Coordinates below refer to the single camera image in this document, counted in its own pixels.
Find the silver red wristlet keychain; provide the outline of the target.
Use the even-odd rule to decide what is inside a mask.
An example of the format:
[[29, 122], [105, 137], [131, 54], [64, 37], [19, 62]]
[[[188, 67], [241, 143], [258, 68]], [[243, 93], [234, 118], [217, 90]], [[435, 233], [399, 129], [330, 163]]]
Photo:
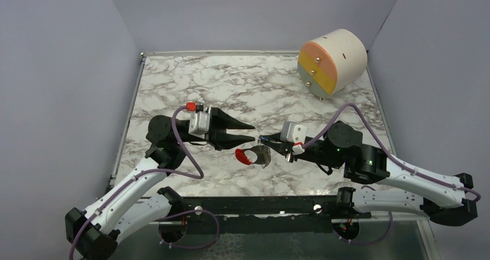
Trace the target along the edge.
[[244, 149], [237, 148], [235, 158], [244, 165], [259, 165], [262, 168], [267, 167], [272, 160], [270, 148], [263, 144]]

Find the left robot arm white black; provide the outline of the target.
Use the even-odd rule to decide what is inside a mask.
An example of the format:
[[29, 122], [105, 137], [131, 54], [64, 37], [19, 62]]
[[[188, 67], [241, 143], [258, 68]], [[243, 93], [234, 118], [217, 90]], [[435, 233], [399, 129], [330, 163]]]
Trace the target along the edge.
[[120, 242], [148, 223], [158, 218], [179, 217], [182, 205], [171, 195], [157, 194], [147, 203], [138, 200], [172, 174], [204, 178], [186, 143], [205, 142], [221, 151], [255, 140], [229, 134], [229, 129], [249, 130], [254, 126], [217, 107], [205, 109], [193, 102], [179, 107], [170, 117], [154, 116], [146, 135], [150, 148], [134, 169], [93, 204], [83, 210], [74, 207], [66, 214], [66, 238], [71, 243], [69, 259], [76, 252], [83, 259], [108, 259]]

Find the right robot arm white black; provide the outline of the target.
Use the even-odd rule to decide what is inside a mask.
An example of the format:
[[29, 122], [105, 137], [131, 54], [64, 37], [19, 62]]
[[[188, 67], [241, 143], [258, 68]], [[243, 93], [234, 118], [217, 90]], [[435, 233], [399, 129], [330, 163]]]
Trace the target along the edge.
[[343, 169], [344, 178], [362, 185], [385, 185], [391, 191], [339, 188], [333, 203], [342, 218], [372, 211], [411, 213], [445, 226], [462, 226], [478, 216], [475, 201], [466, 198], [473, 188], [467, 173], [445, 176], [406, 164], [382, 149], [364, 144], [363, 134], [337, 121], [308, 148], [306, 127], [285, 122], [280, 133], [260, 136], [259, 142], [286, 157], [321, 166], [328, 173]]

